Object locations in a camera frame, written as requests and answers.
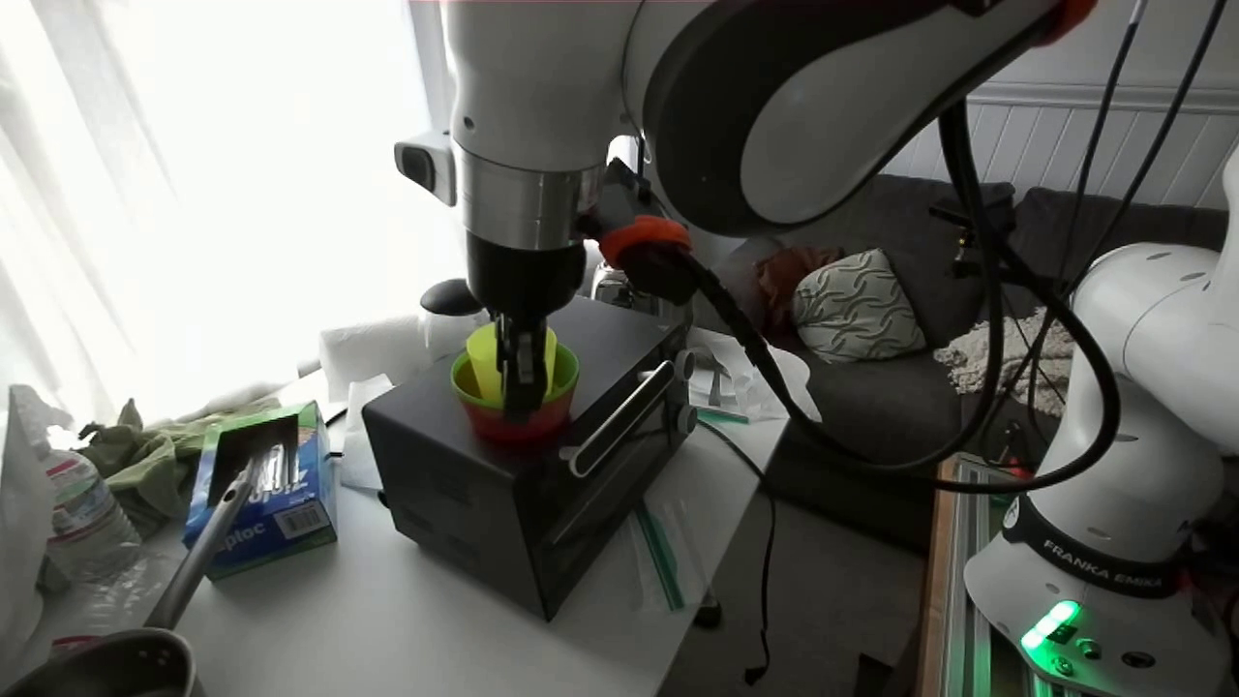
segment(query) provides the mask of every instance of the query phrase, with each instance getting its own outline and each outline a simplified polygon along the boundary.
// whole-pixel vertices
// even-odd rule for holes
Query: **green light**
[[[1021,650],[1036,650],[1058,629],[1077,625],[1081,606],[1077,601],[1058,601],[1021,639]]]

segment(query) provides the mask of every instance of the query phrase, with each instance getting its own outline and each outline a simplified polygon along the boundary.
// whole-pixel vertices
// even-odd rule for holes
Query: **black device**
[[[547,619],[693,432],[680,321],[572,304],[555,330],[582,384],[537,451],[479,443],[449,363],[362,408],[393,532]]]

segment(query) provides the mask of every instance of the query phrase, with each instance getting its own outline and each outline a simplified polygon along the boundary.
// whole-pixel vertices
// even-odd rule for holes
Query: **white table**
[[[804,363],[779,354],[797,405]],[[765,465],[784,421],[724,428]],[[675,508],[707,584],[755,498],[755,476],[711,436],[693,432],[649,483]],[[426,557],[384,504],[340,492],[330,552],[310,552],[222,584],[202,584],[177,630],[202,658],[209,697],[609,697],[659,695],[699,590],[680,612],[649,612],[627,518],[555,625]]]

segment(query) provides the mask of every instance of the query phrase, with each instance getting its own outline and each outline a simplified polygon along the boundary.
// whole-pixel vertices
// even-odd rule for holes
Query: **white wall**
[[[1213,0],[1150,0],[1107,136],[1094,155],[1092,195],[1124,198],[1160,113],[1192,57]],[[1052,46],[1009,63],[970,96],[978,175],[1019,192],[1071,192],[1094,106],[1111,75],[1130,0],[1101,0],[1094,12]],[[1222,208],[1219,171],[1239,146],[1239,12],[1227,8],[1209,63],[1166,139],[1138,202]],[[924,127],[892,175],[946,177],[935,131]]]

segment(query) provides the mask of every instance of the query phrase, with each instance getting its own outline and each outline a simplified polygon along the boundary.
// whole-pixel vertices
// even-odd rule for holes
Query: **white curtain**
[[[0,389],[183,416],[462,277],[408,0],[0,0]]]

